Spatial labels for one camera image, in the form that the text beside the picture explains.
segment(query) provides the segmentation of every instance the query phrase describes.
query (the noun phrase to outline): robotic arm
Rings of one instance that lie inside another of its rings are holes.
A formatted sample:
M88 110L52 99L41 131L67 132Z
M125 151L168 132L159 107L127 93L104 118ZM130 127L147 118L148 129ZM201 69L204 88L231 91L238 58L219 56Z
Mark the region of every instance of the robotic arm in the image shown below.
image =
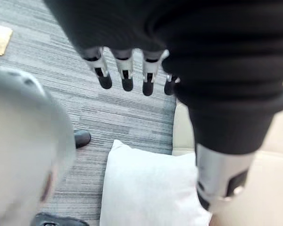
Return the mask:
M255 151L283 110L283 0L45 2L105 89L112 83L104 46L126 91L132 50L143 51L147 96L168 49L165 92L189 108L201 205L217 212L243 190ZM0 71L0 225L27 225L74 158L63 108L31 75Z
M243 190L255 151L283 110L283 0L45 2L105 89L112 82L102 47L115 56L126 91L132 49L143 50L146 96L168 49L165 92L174 87L189 107L201 205L219 211Z

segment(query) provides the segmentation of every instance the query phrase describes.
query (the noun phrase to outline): white cushion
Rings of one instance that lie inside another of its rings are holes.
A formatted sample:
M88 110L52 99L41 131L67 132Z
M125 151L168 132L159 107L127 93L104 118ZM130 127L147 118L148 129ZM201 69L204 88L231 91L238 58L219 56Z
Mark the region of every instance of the white cushion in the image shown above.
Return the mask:
M195 154L171 156L115 140L104 178L100 226L208 226L196 194Z
M194 133L188 107L177 102L173 125L173 152L179 156L194 152Z

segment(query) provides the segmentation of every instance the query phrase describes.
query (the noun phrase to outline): black fingertip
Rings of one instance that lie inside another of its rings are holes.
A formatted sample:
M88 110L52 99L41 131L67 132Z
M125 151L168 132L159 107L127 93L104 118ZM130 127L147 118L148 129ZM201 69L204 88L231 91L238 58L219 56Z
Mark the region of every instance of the black fingertip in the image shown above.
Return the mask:
M173 86L174 86L174 82L166 81L165 88L164 88L166 95L170 96L173 94Z
M107 77L99 77L99 82L104 89L110 89L112 87L110 74Z
M152 82L144 82L142 86L142 92L145 96L151 96L153 93L153 83Z
M127 92L133 89L133 79L122 79L123 89Z
M210 206L209 202L206 201L206 200L199 194L198 191L197 191L197 196L198 196L198 199L199 199L199 202L200 202L201 206L202 206L206 211L208 211L208 210L209 210L209 206Z

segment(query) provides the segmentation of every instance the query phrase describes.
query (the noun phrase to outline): gray carpet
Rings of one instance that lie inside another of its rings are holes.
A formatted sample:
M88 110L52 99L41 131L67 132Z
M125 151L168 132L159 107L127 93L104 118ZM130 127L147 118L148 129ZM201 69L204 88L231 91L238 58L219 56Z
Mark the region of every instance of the gray carpet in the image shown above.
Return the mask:
M175 98L164 94L160 69L154 93L142 94L142 57L134 54L134 89L125 92L114 59L105 52L113 87L104 90L76 54L40 0L0 0L0 24L14 30L0 65L33 73L66 107L75 128L92 142L45 207L98 225L106 159L113 139L146 151L170 154Z

